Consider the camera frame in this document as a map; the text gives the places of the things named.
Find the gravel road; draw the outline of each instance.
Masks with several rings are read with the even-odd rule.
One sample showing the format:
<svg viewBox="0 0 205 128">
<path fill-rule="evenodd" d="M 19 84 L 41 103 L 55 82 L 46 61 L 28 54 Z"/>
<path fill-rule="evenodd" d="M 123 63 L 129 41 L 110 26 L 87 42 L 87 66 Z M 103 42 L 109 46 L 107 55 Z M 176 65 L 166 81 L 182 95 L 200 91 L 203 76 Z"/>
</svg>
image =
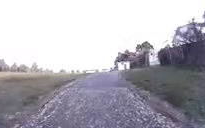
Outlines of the gravel road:
<svg viewBox="0 0 205 128">
<path fill-rule="evenodd" d="M 64 88 L 22 128 L 177 128 L 130 91 L 118 72 L 86 76 Z"/>
</svg>

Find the treeline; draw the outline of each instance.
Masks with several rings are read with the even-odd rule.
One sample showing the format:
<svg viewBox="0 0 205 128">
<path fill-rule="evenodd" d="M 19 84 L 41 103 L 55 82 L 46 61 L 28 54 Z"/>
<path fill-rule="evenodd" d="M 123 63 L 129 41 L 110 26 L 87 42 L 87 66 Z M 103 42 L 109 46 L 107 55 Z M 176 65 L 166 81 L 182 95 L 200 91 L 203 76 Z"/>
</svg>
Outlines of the treeline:
<svg viewBox="0 0 205 128">
<path fill-rule="evenodd" d="M 205 70 L 205 12 L 204 22 L 192 19 L 176 29 L 172 46 L 158 53 L 161 65 L 180 65 Z"/>
<path fill-rule="evenodd" d="M 33 63 L 31 67 L 26 66 L 25 64 L 17 65 L 14 63 L 11 67 L 6 64 L 3 59 L 0 59 L 0 72 L 53 72 L 52 70 L 46 69 L 43 70 L 39 68 L 37 63 Z"/>
<path fill-rule="evenodd" d="M 117 62 L 121 61 L 130 61 L 131 68 L 149 66 L 148 54 L 151 50 L 154 50 L 154 47 L 148 41 L 137 44 L 134 52 L 129 50 L 125 50 L 123 53 L 119 52 L 114 64 L 117 65 Z"/>
</svg>

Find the gravel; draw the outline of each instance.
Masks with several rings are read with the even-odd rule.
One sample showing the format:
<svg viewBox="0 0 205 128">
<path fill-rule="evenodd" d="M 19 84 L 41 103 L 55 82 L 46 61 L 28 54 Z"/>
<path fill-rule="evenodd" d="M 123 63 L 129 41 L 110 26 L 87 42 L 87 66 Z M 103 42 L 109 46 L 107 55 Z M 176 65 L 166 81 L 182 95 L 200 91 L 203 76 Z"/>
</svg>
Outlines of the gravel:
<svg viewBox="0 0 205 128">
<path fill-rule="evenodd" d="M 180 128 L 130 91 L 118 72 L 88 75 L 62 88 L 22 128 Z"/>
</svg>

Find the green grass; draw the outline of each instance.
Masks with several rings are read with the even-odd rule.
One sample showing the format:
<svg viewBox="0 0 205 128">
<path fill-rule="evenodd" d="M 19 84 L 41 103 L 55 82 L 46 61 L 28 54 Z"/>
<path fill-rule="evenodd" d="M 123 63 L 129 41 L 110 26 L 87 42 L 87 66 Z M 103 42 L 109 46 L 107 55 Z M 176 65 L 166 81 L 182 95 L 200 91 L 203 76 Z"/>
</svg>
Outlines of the green grass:
<svg viewBox="0 0 205 128">
<path fill-rule="evenodd" d="M 83 74 L 0 73 L 0 118 L 34 112 L 55 89 Z"/>
<path fill-rule="evenodd" d="M 168 101 L 189 119 L 205 121 L 204 74 L 174 67 L 150 67 L 123 72 L 123 76 Z"/>
</svg>

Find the overcast sky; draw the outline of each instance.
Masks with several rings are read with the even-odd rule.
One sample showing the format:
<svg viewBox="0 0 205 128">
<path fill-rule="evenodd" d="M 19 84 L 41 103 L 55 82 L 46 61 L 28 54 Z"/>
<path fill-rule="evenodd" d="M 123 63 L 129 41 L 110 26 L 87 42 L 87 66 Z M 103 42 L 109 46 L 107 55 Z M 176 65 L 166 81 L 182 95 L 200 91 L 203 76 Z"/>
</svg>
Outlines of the overcast sky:
<svg viewBox="0 0 205 128">
<path fill-rule="evenodd" d="M 109 68 L 119 51 L 159 50 L 205 0 L 0 0 L 0 59 L 43 68 Z"/>
</svg>

